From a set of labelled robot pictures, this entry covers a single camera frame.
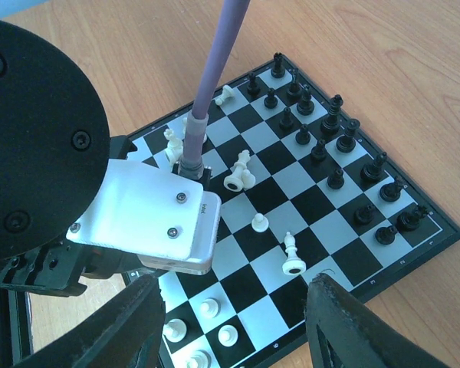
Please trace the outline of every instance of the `black disc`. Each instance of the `black disc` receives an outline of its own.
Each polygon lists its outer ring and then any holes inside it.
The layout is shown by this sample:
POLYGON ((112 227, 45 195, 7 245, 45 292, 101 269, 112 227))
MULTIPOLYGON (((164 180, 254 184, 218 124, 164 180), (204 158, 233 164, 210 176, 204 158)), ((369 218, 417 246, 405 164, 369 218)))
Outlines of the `black disc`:
POLYGON ((0 21, 0 259, 57 238, 82 215, 109 145, 104 108, 81 69, 0 21))

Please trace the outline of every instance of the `black pawn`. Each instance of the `black pawn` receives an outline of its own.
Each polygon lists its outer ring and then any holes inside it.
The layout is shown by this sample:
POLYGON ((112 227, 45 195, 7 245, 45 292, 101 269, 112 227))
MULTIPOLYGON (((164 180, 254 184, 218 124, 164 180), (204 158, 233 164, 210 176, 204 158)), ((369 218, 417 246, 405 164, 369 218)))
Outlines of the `black pawn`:
POLYGON ((302 146, 308 144, 310 142, 310 132, 308 131, 308 126, 305 124, 300 125, 300 130, 298 130, 298 133, 296 136, 294 136, 295 140, 297 141, 298 144, 301 144, 302 146))
POLYGON ((274 88, 269 88, 268 95, 264 99, 264 106, 268 109, 274 109, 278 105, 278 99, 276 98, 276 91, 274 88))
POLYGON ((283 109, 283 116, 281 120, 279 120, 279 127, 282 130, 290 130, 293 126, 293 120, 291 119, 291 109, 289 107, 285 107, 283 109))
POLYGON ((312 91, 310 86, 305 86, 301 94, 300 102, 297 105, 297 111, 301 115, 310 115, 314 112, 314 102, 312 101, 312 91))
POLYGON ((336 141, 336 147, 339 151, 341 151, 342 153, 349 153, 352 150, 354 150, 354 147, 356 145, 354 135, 356 134, 358 128, 360 128, 359 120, 351 119, 346 126, 344 135, 340 136, 336 141))
POLYGON ((327 185, 331 189, 341 189, 344 185, 344 171, 339 168, 335 169, 332 174, 327 178, 327 185))
POLYGON ((424 205, 417 205, 411 212, 404 211, 397 217, 397 226, 407 232, 416 230, 421 225, 421 220, 428 215, 424 205))
POLYGON ((317 144, 314 147, 312 147, 310 157, 313 161, 320 163, 325 160, 325 158, 327 157, 325 143, 325 140, 318 140, 317 144))
POLYGON ((366 182, 379 182, 382 179, 382 167, 386 159, 386 152, 376 155, 372 163, 366 163, 361 169, 361 179, 366 182))
POLYGON ((261 88, 259 87, 259 84, 256 81, 256 76, 254 72, 251 72, 248 75, 247 93, 255 97, 259 94, 259 92, 261 92, 261 88))
POLYGON ((396 240, 397 232, 397 228, 393 225, 378 228, 375 231, 375 239, 382 245, 389 245, 396 240))
POLYGON ((297 68, 293 69, 293 71, 291 72, 291 77, 292 77, 291 83, 288 86, 286 94, 290 100, 296 101, 301 97, 301 93, 303 90, 301 88, 300 82, 298 82, 298 69, 297 68))
POLYGON ((360 225, 368 225, 373 221, 374 205, 364 205, 354 212, 354 220, 360 225))
POLYGON ((283 66, 283 54, 281 52, 277 52, 274 54, 274 65, 271 69, 271 75, 274 78, 282 78, 284 77, 285 69, 283 66))
POLYGON ((400 176, 396 176, 395 181, 385 184, 380 188, 380 197, 385 202, 395 202, 400 198, 400 192, 404 187, 404 181, 400 176))
POLYGON ((322 133, 333 136, 339 131, 338 116, 342 106, 343 98, 339 94, 330 99, 329 110, 320 124, 320 130, 322 133))

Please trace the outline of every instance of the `white pawn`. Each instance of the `white pawn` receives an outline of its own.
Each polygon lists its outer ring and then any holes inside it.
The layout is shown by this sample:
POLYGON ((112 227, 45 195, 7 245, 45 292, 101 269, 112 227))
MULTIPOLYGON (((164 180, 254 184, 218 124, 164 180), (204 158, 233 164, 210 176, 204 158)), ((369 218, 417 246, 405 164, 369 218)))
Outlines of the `white pawn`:
POLYGON ((187 334, 187 326, 180 319, 170 320, 169 323, 163 326, 163 336, 171 343, 178 343, 187 334))
POLYGON ((269 227, 269 220, 262 215, 261 213, 258 213, 254 218, 252 219, 252 228, 256 232, 265 232, 268 230, 269 227))
POLYGON ((220 328, 218 332, 218 340, 224 347, 231 347, 235 345, 238 339, 237 329, 229 324, 220 328))
POLYGON ((220 304, 215 299, 209 297, 201 303, 199 311, 205 318, 214 318, 220 311, 220 304))
POLYGON ((303 274, 307 269, 307 265, 297 256, 297 246, 295 245, 295 239, 290 232, 286 233, 284 237, 284 246, 286 253, 288 254, 287 260, 283 263, 283 272, 289 276, 295 276, 296 274, 303 274))
POLYGON ((235 170, 223 180, 226 189, 233 192, 240 192, 243 189, 250 189, 255 185, 255 176, 247 169, 247 163, 251 160, 248 149, 238 154, 238 161, 234 164, 235 170))
POLYGON ((223 105, 223 103, 225 102, 227 98, 234 97, 234 96, 235 96, 235 92, 233 91, 233 89, 230 86, 225 85, 222 88, 222 94, 220 94, 218 97, 215 98, 215 104, 217 106, 221 106, 223 105))
MULTIPOLYGON (((187 117, 183 117, 183 119, 182 119, 182 134, 183 134, 183 136, 186 135, 186 127, 187 127, 187 117)), ((206 143, 207 139, 208 139, 208 135, 205 133, 205 137, 203 138, 202 142, 206 143)))
POLYGON ((165 129, 163 135, 169 141, 167 143, 167 148, 165 148, 164 152, 166 154, 166 158, 169 160, 170 165, 173 165, 174 163, 179 161, 184 146, 182 144, 182 140, 180 138, 177 138, 176 134, 172 129, 165 129))
POLYGON ((186 368, 209 368, 211 359, 209 355, 202 351, 195 351, 186 362, 186 368))

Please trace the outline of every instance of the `purple cable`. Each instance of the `purple cable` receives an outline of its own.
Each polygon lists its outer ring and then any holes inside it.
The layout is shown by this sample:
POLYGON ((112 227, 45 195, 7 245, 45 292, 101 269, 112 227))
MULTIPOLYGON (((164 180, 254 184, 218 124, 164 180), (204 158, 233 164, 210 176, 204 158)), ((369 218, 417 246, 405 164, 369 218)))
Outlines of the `purple cable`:
POLYGON ((201 169, 201 152, 205 136, 209 104, 218 86, 223 69, 244 21, 250 0, 224 0, 215 38, 206 61, 198 93, 188 116, 181 169, 201 169))

